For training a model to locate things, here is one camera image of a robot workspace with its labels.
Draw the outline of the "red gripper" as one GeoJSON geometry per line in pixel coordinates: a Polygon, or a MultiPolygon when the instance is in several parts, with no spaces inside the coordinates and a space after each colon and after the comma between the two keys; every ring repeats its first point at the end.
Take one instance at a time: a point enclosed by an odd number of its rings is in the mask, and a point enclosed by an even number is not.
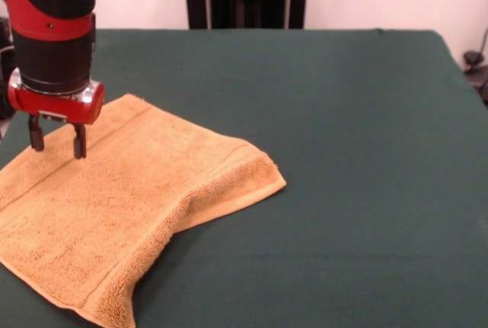
{"type": "Polygon", "coordinates": [[[7,93],[13,109],[29,114],[28,128],[32,149],[36,152],[44,150],[43,130],[38,116],[44,115],[74,123],[74,157],[86,157],[84,124],[93,124],[101,112],[105,95],[102,83],[91,79],[85,89],[74,95],[43,94],[28,88],[22,82],[19,69],[15,69],[8,80],[7,93]]]}

